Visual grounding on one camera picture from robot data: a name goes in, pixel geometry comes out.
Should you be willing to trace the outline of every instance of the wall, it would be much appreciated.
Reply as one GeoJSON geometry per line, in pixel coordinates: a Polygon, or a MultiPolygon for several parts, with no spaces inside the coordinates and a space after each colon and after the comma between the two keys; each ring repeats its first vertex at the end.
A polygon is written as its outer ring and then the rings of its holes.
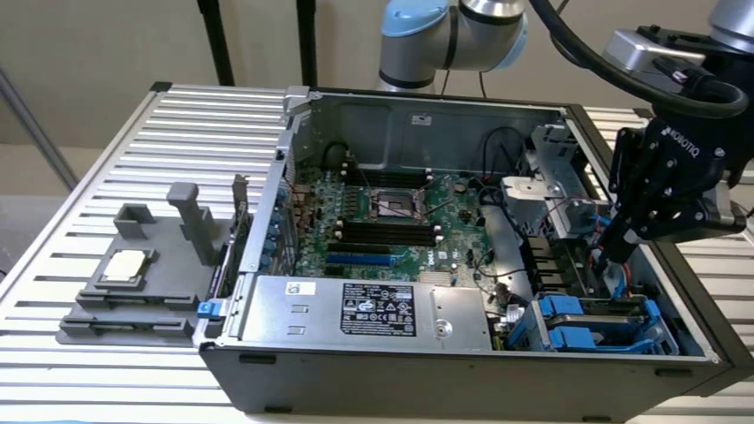
{"type": "MultiPolygon", "coordinates": [[[[386,3],[318,0],[322,86],[374,86],[386,3]]],[[[714,3],[574,0],[565,18],[602,49],[617,27],[657,23],[707,32],[714,3]]],[[[222,6],[236,83],[298,84],[295,0],[222,0],[222,6]]],[[[103,148],[155,80],[216,84],[195,0],[0,0],[0,11],[0,65],[59,145],[103,148]]],[[[529,22],[522,58],[507,71],[486,76],[490,96],[611,107],[642,104],[559,57],[534,13],[529,22]]],[[[479,95],[476,74],[452,72],[447,93],[479,95]]],[[[0,143],[27,142],[0,106],[0,143]]]]}

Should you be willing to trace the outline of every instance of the warning label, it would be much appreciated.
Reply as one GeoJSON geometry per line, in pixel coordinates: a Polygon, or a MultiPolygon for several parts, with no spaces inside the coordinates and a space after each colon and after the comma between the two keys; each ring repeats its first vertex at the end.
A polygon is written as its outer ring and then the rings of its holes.
{"type": "Polygon", "coordinates": [[[415,337],[415,320],[414,287],[343,284],[340,330],[346,334],[415,337]]]}

